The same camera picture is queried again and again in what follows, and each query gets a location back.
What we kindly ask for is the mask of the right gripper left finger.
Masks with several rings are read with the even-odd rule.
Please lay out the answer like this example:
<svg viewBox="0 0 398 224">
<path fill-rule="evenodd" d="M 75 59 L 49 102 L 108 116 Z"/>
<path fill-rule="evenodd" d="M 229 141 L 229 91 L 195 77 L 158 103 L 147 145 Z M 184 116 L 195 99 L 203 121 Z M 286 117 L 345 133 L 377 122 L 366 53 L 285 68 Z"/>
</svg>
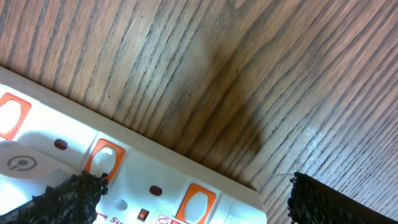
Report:
<svg viewBox="0 0 398 224">
<path fill-rule="evenodd" d="M 1 224 L 92 224 L 98 216 L 97 204 L 108 193 L 108 184 L 107 173 L 96 176 L 83 170 L 1 215 Z"/>
</svg>

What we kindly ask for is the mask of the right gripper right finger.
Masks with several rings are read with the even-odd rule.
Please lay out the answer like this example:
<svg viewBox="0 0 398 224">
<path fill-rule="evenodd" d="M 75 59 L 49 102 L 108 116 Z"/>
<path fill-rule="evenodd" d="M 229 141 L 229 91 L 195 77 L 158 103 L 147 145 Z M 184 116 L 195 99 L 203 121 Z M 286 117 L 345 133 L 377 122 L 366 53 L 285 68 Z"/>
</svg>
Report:
<svg viewBox="0 0 398 224">
<path fill-rule="evenodd" d="M 293 186 L 287 205 L 292 223 L 397 224 L 306 174 L 295 172 L 290 181 Z"/>
</svg>

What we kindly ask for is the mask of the white power strip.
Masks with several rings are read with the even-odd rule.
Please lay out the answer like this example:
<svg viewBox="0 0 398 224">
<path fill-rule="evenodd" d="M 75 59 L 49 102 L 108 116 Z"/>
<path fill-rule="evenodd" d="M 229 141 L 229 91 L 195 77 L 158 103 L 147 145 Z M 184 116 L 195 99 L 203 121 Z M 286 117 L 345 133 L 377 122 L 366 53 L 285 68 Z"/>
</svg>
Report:
<svg viewBox="0 0 398 224">
<path fill-rule="evenodd" d="M 108 174 L 93 223 L 265 223 L 260 195 L 14 72 L 1 69 L 1 142 Z"/>
</svg>

